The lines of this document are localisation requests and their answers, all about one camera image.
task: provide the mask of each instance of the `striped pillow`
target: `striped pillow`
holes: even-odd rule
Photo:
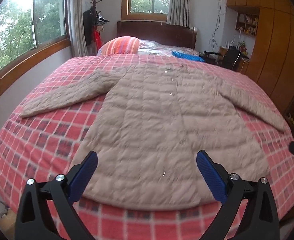
[[[136,54],[139,47],[139,39],[129,36],[115,38],[107,42],[101,48],[101,55]]]

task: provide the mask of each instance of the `white wall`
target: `white wall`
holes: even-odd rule
[[[256,38],[241,34],[239,39],[239,31],[235,30],[236,22],[237,22],[238,13],[230,8],[227,8],[226,16],[225,16],[225,24],[223,28],[223,35],[220,45],[226,46],[226,43],[230,42],[234,39],[235,45],[239,41],[244,41],[246,43],[247,51],[249,52],[249,57],[252,55],[253,48],[255,46]]]
[[[82,11],[91,7],[91,0],[82,0]],[[103,0],[97,4],[97,11],[110,22],[104,25],[105,31],[101,34],[103,42],[116,38],[117,22],[121,20],[121,0]]]
[[[209,45],[209,40],[215,30],[215,25],[218,17],[218,0],[191,0],[190,6],[190,24],[192,27],[197,27],[198,34],[195,49],[199,52],[218,51],[221,44],[225,13],[226,0],[222,0],[220,25],[215,34],[215,41],[218,47],[215,50]]]
[[[0,129],[15,107],[39,84],[65,61],[72,57],[67,47],[43,60],[11,85],[0,97]]]

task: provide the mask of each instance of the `chair backrest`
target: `chair backrest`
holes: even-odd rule
[[[222,67],[232,70],[240,57],[240,53],[241,51],[236,49],[236,47],[230,46],[222,60]]]

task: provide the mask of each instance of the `silver bolt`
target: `silver bolt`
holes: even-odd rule
[[[261,178],[260,181],[261,181],[263,184],[267,184],[267,183],[268,183],[268,179],[266,179],[266,178]]]
[[[57,181],[62,181],[63,179],[65,179],[65,176],[63,174],[59,174],[56,176]]]
[[[238,179],[239,179],[239,176],[238,176],[238,174],[236,174],[236,173],[231,174],[230,177],[231,177],[231,179],[233,179],[233,180],[238,180]]]
[[[34,182],[35,182],[34,179],[28,179],[26,183],[28,185],[32,185]]]

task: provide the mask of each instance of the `checkered blanket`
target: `checkered blanket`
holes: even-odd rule
[[[203,69],[233,82],[277,111],[266,93],[248,77],[205,63],[152,55],[70,59],[20,103],[0,130],[0,194],[15,212],[28,178],[42,182],[68,171],[76,150],[103,104],[104,96],[24,120],[19,118],[22,105],[31,98],[79,80],[97,68],[110,71],[114,67],[144,62]],[[294,205],[294,157],[287,150],[293,140],[290,129],[288,127],[287,132],[281,134],[241,109],[237,111],[266,154],[271,169],[267,178],[282,218]],[[61,236],[68,238],[51,202],[49,206]],[[234,235],[245,206],[243,201],[228,237]],[[214,202],[180,211],[141,212],[82,198],[74,207],[98,239],[199,239],[217,214],[220,204]]]

